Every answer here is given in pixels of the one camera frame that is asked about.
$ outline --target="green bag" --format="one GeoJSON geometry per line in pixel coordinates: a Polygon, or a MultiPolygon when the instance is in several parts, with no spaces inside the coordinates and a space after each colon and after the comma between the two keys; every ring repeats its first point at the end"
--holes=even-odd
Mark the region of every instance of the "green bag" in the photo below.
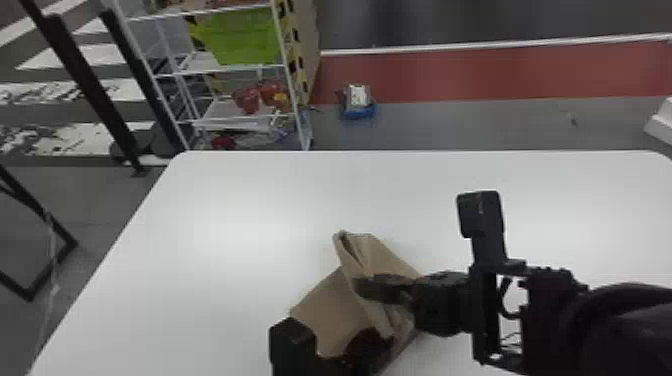
{"type": "Polygon", "coordinates": [[[270,64],[280,49],[271,9],[217,13],[194,25],[189,34],[222,64],[270,64]]]}

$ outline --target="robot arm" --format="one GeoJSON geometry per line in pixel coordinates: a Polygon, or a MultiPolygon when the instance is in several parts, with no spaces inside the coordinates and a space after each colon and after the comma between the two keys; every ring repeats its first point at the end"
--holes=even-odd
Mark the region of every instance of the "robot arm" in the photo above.
{"type": "MultiPolygon", "coordinates": [[[[468,273],[444,271],[416,280],[376,275],[355,280],[355,292],[399,305],[420,331],[441,337],[469,333],[475,361],[516,374],[672,375],[672,290],[625,283],[591,291],[568,270],[509,259],[498,193],[462,194],[457,205],[462,235],[472,243],[474,263],[468,273]],[[514,278],[527,291],[527,303],[508,312],[503,298],[514,278]],[[500,317],[518,321],[519,348],[503,344],[500,317]]],[[[314,344],[305,346],[315,341],[311,334],[292,319],[271,328],[274,375],[378,371],[362,361],[353,365],[320,358],[314,344]]],[[[379,363],[385,349],[368,355],[367,361],[379,363]]]]}

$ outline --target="paper bag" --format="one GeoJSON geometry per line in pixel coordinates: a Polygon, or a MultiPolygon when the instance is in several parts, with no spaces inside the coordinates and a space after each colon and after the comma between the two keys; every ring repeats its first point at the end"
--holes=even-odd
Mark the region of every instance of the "paper bag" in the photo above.
{"type": "Polygon", "coordinates": [[[413,323],[398,307],[358,297],[351,279],[374,274],[420,275],[371,234],[340,231],[333,242],[341,266],[293,307],[290,315],[313,330],[323,357],[341,356],[353,337],[370,327],[383,339],[393,339],[390,355],[396,357],[413,339],[413,323]]]}

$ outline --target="white table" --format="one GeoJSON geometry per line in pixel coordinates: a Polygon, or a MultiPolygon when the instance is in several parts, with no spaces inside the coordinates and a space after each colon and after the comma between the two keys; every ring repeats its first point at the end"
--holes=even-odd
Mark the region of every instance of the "white table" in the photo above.
{"type": "MultiPolygon", "coordinates": [[[[592,285],[672,283],[672,163],[657,154],[186,153],[34,375],[268,375],[267,330],[338,265],[332,233],[371,232],[421,272],[466,270],[455,197],[481,189],[502,196],[512,257],[592,285]]],[[[385,373],[411,374],[504,373],[474,363],[467,336],[424,336],[385,373]]]]}

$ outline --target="red stripe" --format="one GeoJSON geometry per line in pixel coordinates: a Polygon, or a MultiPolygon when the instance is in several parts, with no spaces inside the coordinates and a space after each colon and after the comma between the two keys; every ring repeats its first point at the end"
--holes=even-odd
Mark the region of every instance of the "red stripe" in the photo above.
{"type": "Polygon", "coordinates": [[[381,103],[454,99],[650,96],[672,93],[662,42],[323,57],[312,103],[346,82],[381,103]]]}

